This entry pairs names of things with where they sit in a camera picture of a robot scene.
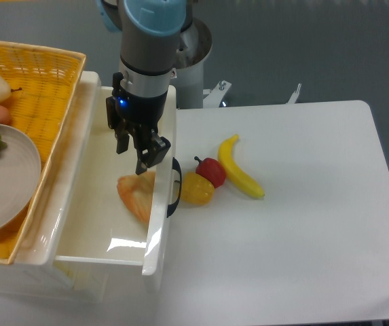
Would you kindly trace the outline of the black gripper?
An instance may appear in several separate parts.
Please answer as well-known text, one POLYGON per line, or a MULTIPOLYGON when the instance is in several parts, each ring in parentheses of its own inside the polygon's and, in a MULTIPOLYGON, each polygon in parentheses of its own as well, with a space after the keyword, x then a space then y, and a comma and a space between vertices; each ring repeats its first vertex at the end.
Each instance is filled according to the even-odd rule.
POLYGON ((171 147, 170 141, 159 135, 158 128, 167 91, 158 96, 138 96, 122 85, 127 80, 127 73, 113 74, 113 90, 106 98, 107 124, 114 130, 117 154, 127 151, 129 140, 133 140, 137 154, 135 173, 141 175, 161 163, 171 147))

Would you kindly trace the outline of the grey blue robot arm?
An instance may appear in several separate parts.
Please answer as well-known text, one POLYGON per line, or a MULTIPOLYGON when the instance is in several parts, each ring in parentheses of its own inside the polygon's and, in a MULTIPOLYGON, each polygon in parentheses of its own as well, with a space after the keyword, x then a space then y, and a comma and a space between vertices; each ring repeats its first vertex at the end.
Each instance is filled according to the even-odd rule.
POLYGON ((160 136, 170 78, 186 21, 186 1, 97 1, 107 28, 122 32, 119 70, 106 99, 107 123, 114 130, 117 153, 130 144, 136 173, 162 162, 171 143, 160 136))

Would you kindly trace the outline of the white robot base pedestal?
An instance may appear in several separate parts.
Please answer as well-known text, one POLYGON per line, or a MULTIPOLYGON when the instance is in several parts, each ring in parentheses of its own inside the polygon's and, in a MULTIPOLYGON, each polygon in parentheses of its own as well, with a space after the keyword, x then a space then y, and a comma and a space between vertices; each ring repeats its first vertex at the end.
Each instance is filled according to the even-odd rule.
POLYGON ((203 108, 204 63, 212 49, 209 28, 193 18, 191 25, 181 33, 174 64, 175 75, 170 84, 176 88, 179 109, 203 108))

